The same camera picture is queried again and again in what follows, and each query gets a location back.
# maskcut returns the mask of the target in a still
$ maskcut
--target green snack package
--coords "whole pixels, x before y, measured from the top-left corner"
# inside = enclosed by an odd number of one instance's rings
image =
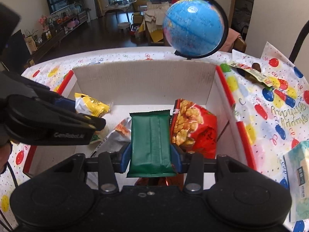
[[[175,176],[171,164],[170,111],[131,113],[132,155],[127,177]]]

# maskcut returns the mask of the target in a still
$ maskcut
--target blue globe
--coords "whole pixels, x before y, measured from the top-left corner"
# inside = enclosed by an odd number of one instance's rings
[[[220,43],[224,22],[219,10],[204,0],[180,0],[163,22],[166,40],[187,56],[206,55]]]

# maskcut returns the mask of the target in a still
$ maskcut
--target red bag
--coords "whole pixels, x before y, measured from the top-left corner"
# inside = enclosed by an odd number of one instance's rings
[[[202,153],[204,158],[215,158],[217,117],[200,105],[176,100],[170,132],[171,142],[182,149]]]

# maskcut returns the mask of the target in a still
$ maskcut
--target white round stool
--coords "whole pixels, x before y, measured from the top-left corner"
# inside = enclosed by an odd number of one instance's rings
[[[127,29],[128,32],[129,32],[131,23],[129,23],[129,22],[121,22],[121,23],[117,24],[117,26],[118,26],[118,29],[123,30],[123,32],[125,31],[125,29]]]

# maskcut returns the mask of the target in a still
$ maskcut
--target dark floor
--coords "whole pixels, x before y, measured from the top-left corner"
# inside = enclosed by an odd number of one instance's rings
[[[104,29],[103,17],[92,20],[89,24],[84,23],[66,36],[59,46],[51,49],[41,58],[40,63],[80,52],[121,47],[148,46],[146,39],[137,43],[135,37],[131,37],[128,32],[124,33],[118,29],[117,23],[128,20],[125,13],[118,13],[117,16],[118,22],[115,14],[107,14],[107,30]]]

